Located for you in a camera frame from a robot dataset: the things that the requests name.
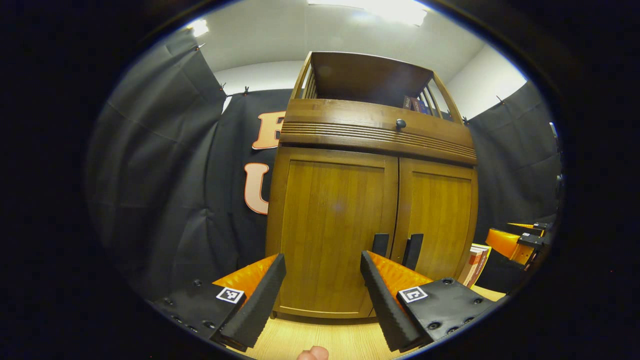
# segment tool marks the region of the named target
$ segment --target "white ceiling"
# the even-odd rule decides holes
[[[242,0],[205,16],[198,37],[213,72],[255,63],[304,60],[309,51],[373,54],[435,70],[448,83],[484,46],[429,11],[422,26],[387,22],[364,10],[309,6],[307,0]]]

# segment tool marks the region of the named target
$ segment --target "white wall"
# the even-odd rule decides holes
[[[227,95],[249,91],[290,89],[296,84],[304,61],[276,61],[258,63],[215,72],[220,84],[225,85]],[[518,90],[527,80],[509,60],[485,45],[478,54],[462,68],[446,87],[456,102],[460,115],[471,119],[496,105],[499,100]],[[446,104],[438,92],[434,93],[441,110]],[[223,106],[227,108],[231,97]]]
[[[504,99],[526,82],[509,60],[485,45],[445,86],[460,115],[471,119],[500,102],[496,96]]]
[[[304,61],[276,61],[272,63],[258,63],[253,65],[234,67],[214,73],[220,83],[225,85],[227,95],[244,92],[244,87],[249,86],[249,91],[293,89]],[[231,97],[222,107],[224,112]]]

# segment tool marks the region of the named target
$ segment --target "book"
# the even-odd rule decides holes
[[[406,95],[404,96],[404,102],[402,104],[402,107],[404,109],[411,110],[411,98],[410,97],[408,97]]]
[[[472,272],[475,270],[475,266],[480,262],[481,251],[477,249],[471,248],[469,250],[467,261],[465,262],[465,267],[462,268],[462,272],[458,277],[458,282],[462,283],[462,285],[467,284],[470,280],[470,276]]]
[[[458,277],[458,282],[471,288],[482,274],[490,252],[490,246],[472,244],[471,249],[469,249],[468,260]]]
[[[480,245],[480,244],[472,244],[471,247],[480,250],[482,253],[480,255],[480,261],[478,262],[478,266],[476,267],[476,270],[475,270],[474,274],[472,275],[471,279],[469,280],[469,282],[467,284],[467,287],[469,287],[469,288],[471,288],[471,286],[475,285],[476,281],[480,277],[480,274],[482,273],[482,270],[484,269],[484,266],[486,265],[486,261],[489,258],[489,254],[491,253],[491,247],[490,246]]]
[[[410,97],[411,103],[413,104],[413,110],[420,112],[420,101],[414,97]]]
[[[427,106],[424,104],[424,102],[422,100],[419,101],[420,104],[420,112],[426,115],[431,115],[431,112],[429,111],[429,109],[427,108]]]

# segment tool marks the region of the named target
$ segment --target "wooden cabinet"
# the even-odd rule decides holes
[[[269,196],[267,252],[284,253],[287,265],[277,310],[368,316],[360,253],[376,233],[394,232],[397,158],[283,147],[274,168],[272,182],[286,184]]]
[[[442,118],[430,81],[453,121]],[[404,95],[421,96],[434,115],[402,108]],[[456,277],[476,226],[476,163],[471,135],[433,71],[377,56],[310,53],[271,181],[266,255],[284,253],[287,265],[274,310],[370,316],[360,253],[372,249],[376,233],[389,234],[385,255],[398,263],[411,234],[424,234],[416,271]]]
[[[411,234],[424,234],[415,271],[432,279],[460,274],[476,228],[476,171],[401,158],[399,189],[392,259],[400,261]]]

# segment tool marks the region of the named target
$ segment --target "ceiling light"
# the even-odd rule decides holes
[[[192,22],[191,24],[187,25],[187,29],[193,29],[194,37],[199,37],[200,35],[209,32],[207,21],[205,19],[200,19]]]
[[[422,25],[427,7],[415,0],[307,0],[309,5],[348,6],[363,9],[391,21]]]

